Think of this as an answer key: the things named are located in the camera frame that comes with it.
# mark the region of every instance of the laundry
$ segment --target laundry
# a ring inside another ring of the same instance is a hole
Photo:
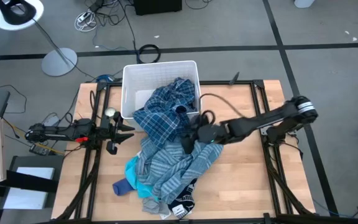
[[[137,180],[151,186],[151,194],[167,204],[171,204],[192,180],[203,175],[223,149],[219,144],[196,141],[193,152],[185,154],[180,138],[158,149],[146,137],[141,146],[135,167]]]
[[[190,120],[186,113],[196,111],[195,87],[189,80],[176,78],[168,86],[156,89],[145,106],[134,112],[135,121],[149,135],[157,148],[186,133]]]
[[[138,156],[135,156],[125,165],[125,177],[128,183],[133,189],[137,190],[139,198],[153,197],[156,201],[158,201],[158,197],[152,195],[152,186],[144,185],[137,180],[135,174],[135,165],[137,161]]]
[[[143,199],[143,212],[151,214],[169,215],[170,211],[168,205],[163,202],[156,202],[152,197]]]
[[[114,193],[118,196],[122,196],[131,190],[135,190],[127,179],[118,180],[112,185],[112,189],[114,190]]]
[[[195,202],[192,196],[194,192],[197,179],[194,179],[185,189],[179,194],[179,196],[170,204],[168,208],[178,218],[183,218],[189,214],[195,206]]]

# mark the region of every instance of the black box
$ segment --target black box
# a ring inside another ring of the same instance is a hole
[[[134,0],[138,16],[161,12],[177,12],[181,10],[181,0]]]

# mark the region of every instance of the wooden table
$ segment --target wooden table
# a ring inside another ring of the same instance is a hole
[[[284,102],[281,84],[278,80],[266,80],[270,109],[275,109]],[[81,84],[76,102],[75,119],[90,118],[90,91],[96,89],[94,83]],[[245,116],[255,116],[254,104],[249,85],[202,85],[201,93],[215,93],[229,100]],[[121,87],[113,87],[110,92],[109,106],[121,108]],[[100,107],[104,100],[103,92]],[[213,97],[203,98],[203,109],[213,110],[217,121],[236,118],[237,115]],[[142,212],[142,199],[133,191],[124,196],[117,196],[112,184],[124,178],[125,163],[140,151],[140,140],[144,133],[126,140],[118,147],[117,155],[110,155],[106,146],[102,147],[98,184],[94,201],[93,221],[113,220],[159,220],[159,215]],[[295,139],[286,141],[296,146]],[[67,149],[74,149],[77,143],[69,142]],[[299,152],[286,145],[280,147],[287,184],[303,205],[314,212],[308,182],[303,170]],[[72,152],[66,157],[60,175],[52,218],[59,216],[77,193],[85,150]],[[285,211],[282,192],[278,187],[282,211]],[[267,178],[267,171],[258,131],[254,131],[244,141],[224,146],[223,152],[209,170],[198,179],[193,193],[195,208],[188,219],[218,218],[256,218],[268,212],[274,217],[272,196]],[[86,216],[89,192],[84,196],[83,217]]]

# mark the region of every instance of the blue plaid shirt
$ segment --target blue plaid shirt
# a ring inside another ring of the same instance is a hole
[[[190,124],[186,113],[196,111],[194,100],[194,84],[189,79],[176,78],[168,86],[156,89],[144,108],[134,112],[134,119],[162,149],[165,141],[173,141],[186,132]]]

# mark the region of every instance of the white laundry basket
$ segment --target white laundry basket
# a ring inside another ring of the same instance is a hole
[[[121,116],[136,131],[143,131],[136,123],[133,113],[144,107],[156,88],[167,86],[178,77],[189,79],[194,83],[196,100],[193,105],[197,112],[187,115],[190,119],[198,115],[201,109],[198,103],[201,89],[197,64],[194,61],[182,61],[125,66],[122,74]]]

